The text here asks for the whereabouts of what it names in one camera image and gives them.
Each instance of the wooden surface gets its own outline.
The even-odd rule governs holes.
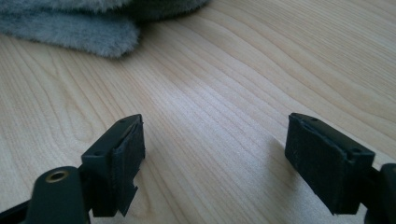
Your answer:
[[[214,0],[143,28],[121,60],[0,35],[0,210],[117,119],[147,158],[126,218],[93,223],[362,223],[333,217],[284,157],[288,114],[396,160],[396,2]]]

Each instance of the gray fur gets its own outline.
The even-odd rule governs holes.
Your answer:
[[[190,12],[207,0],[0,0],[0,33],[117,58],[137,44],[134,21]]]

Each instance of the fuzzy gray fabric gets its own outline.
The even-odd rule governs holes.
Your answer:
[[[117,58],[137,44],[136,21],[188,13],[207,0],[0,0],[0,33]]]

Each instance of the light wood tabletop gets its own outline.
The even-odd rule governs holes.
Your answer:
[[[291,112],[396,161],[394,0],[213,0],[142,28],[118,60],[0,35],[0,211],[142,114],[126,217],[93,223],[362,223],[332,216],[284,156]]]

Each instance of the dark gray fabric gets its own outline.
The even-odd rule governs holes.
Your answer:
[[[137,45],[134,21],[187,13],[207,0],[0,0],[0,33],[117,58]]]

